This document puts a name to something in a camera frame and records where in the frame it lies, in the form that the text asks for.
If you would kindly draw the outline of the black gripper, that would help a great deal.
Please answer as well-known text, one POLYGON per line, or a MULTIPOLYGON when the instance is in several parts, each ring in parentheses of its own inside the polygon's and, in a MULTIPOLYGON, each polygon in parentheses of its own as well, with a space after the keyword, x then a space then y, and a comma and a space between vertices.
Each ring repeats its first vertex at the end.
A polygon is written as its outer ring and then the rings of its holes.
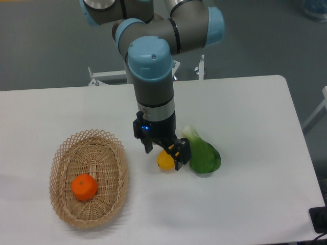
POLYGON ((191 146, 187 138, 178 139, 176 134, 175 112, 161 121, 144 119, 143 111, 136 114, 133 122, 133 132, 136 139, 140 139, 148 154, 153 150, 153 143, 161 146, 174 160, 175 170, 179 170, 191 159, 191 146))

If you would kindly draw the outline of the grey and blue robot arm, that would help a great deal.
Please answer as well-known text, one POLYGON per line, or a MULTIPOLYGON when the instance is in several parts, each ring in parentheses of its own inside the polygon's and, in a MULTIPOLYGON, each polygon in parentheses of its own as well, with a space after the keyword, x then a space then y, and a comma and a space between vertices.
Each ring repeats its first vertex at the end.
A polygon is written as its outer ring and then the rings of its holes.
POLYGON ((138 106, 134 136, 146 152, 154 144, 162 147, 180 169, 191 159, 191 147, 175 134, 173 56, 220 42, 222 12, 202 1, 166 1, 167 19, 155 15, 153 1, 80 1, 80 6, 91 25, 115 23, 112 35, 138 106))

